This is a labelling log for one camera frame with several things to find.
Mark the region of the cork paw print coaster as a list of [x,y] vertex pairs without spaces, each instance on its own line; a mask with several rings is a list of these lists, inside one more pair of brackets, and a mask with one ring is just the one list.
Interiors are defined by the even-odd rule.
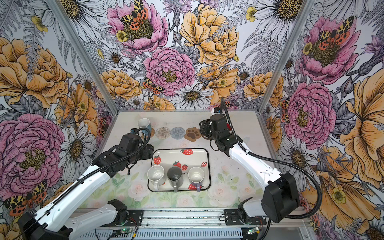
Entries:
[[188,128],[185,133],[185,139],[190,142],[195,142],[197,139],[201,138],[202,135],[196,127]]

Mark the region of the blue mug white inside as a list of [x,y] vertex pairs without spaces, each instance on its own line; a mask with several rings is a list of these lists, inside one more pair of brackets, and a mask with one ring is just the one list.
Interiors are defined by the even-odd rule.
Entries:
[[145,128],[148,129],[149,133],[152,132],[152,126],[151,121],[147,118],[142,118],[138,121],[138,127],[139,128]]

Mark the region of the grey woven round coaster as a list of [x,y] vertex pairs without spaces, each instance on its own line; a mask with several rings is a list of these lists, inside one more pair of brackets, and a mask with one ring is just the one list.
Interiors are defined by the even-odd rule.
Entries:
[[174,127],[171,129],[170,135],[173,139],[181,140],[185,137],[186,131],[182,127]]

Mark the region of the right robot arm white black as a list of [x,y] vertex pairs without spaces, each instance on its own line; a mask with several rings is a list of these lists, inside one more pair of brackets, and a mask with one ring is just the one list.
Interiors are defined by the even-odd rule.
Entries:
[[228,128],[224,114],[214,114],[199,123],[203,137],[215,141],[218,150],[239,163],[258,182],[263,190],[260,199],[248,198],[238,206],[238,215],[244,223],[255,217],[267,217],[274,223],[298,219],[292,212],[299,207],[299,193],[295,178],[272,168],[261,156],[254,155],[244,141]]

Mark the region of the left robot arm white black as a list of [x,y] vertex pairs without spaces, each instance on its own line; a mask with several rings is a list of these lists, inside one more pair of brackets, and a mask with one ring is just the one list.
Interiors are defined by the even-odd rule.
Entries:
[[140,128],[123,135],[118,145],[97,156],[83,175],[51,203],[34,214],[23,214],[18,220],[20,237],[24,240],[74,240],[103,225],[126,224],[130,218],[128,208],[117,199],[80,217],[73,218],[72,214],[117,173],[138,161],[152,158],[151,137],[138,135],[144,131],[145,128]]

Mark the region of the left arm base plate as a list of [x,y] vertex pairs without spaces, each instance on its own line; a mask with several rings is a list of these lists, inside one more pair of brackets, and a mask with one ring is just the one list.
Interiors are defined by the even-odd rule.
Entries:
[[114,221],[113,226],[119,227],[140,227],[142,225],[143,210],[121,210]]

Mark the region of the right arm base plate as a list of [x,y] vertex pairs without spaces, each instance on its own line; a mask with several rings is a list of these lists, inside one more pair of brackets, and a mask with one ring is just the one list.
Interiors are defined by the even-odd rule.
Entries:
[[224,218],[227,226],[261,226],[266,225],[267,220],[263,217],[249,217],[240,209],[225,209]]

